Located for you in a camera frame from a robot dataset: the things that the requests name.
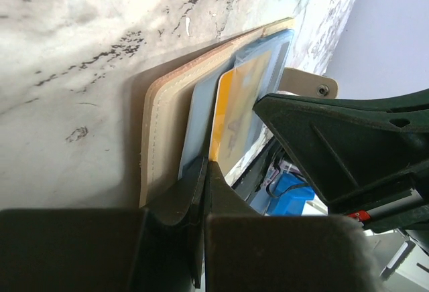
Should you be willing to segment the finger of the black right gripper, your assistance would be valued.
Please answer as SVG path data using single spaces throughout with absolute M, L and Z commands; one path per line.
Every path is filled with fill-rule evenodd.
M 428 91 L 375 100 L 264 96 L 253 108 L 332 214 L 428 229 Z

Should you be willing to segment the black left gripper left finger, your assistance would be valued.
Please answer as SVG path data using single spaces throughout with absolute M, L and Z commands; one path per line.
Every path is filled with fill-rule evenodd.
M 2 291 L 193 291 L 208 160 L 142 208 L 1 212 Z

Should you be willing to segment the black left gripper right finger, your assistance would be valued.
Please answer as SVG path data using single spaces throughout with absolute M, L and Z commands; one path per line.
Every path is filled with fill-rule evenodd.
M 207 291 L 382 291 L 361 226 L 344 216 L 262 216 L 211 162 L 204 222 Z

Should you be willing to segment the beige card holder wallet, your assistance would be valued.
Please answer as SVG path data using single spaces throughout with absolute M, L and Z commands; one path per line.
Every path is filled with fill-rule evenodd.
M 292 51 L 292 67 L 323 74 L 327 63 L 320 56 L 305 56 L 311 49 L 331 57 L 324 44 L 316 45 L 317 23 L 285 18 L 236 34 L 226 40 L 200 46 L 139 74 L 135 97 L 141 110 L 140 206 L 165 192 L 178 177 L 179 155 L 194 87 L 205 74 L 214 72 L 231 59 L 239 48 L 283 29 L 294 29 L 298 39 Z

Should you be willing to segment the gold credit card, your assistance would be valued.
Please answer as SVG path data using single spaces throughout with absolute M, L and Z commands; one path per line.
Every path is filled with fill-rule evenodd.
M 220 80 L 215 102 L 208 157 L 227 175 L 245 152 L 257 99 L 271 52 L 266 51 L 235 66 Z

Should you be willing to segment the blue box in background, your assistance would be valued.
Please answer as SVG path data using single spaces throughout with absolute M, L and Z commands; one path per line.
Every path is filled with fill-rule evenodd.
M 265 212 L 269 216 L 301 216 L 305 203 L 315 197 L 314 190 L 291 173 L 284 173 L 265 190 L 270 197 Z

